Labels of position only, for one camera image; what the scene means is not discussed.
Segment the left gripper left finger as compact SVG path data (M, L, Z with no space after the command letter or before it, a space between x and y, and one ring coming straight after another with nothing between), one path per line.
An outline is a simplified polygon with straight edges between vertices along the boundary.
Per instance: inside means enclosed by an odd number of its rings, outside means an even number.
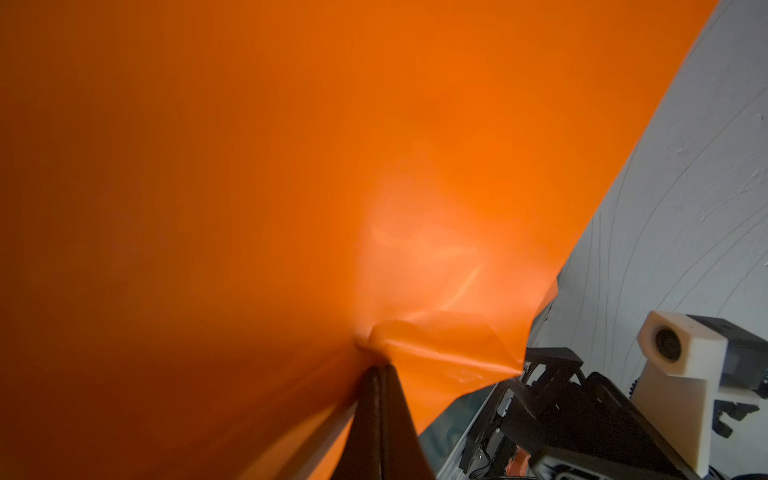
M360 385L359 398L333 480L381 478L381 368L370 368Z

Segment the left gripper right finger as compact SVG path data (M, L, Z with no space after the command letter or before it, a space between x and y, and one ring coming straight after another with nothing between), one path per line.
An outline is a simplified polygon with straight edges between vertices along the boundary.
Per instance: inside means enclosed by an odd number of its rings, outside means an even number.
M379 384L379 464L381 479L434 479L405 398L396 369L380 367Z

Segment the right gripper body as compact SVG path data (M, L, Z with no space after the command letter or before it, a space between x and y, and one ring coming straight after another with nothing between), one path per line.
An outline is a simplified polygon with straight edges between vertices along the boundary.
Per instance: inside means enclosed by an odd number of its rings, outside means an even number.
M607 377L564 347L529 348L522 375L497 383L470 424L465 479L696 479L698 473Z

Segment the orange wrapping paper sheet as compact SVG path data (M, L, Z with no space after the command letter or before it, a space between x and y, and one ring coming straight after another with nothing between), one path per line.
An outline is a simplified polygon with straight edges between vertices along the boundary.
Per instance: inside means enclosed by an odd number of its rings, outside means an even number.
M711 1L5 1L1 475L279 478L533 318Z

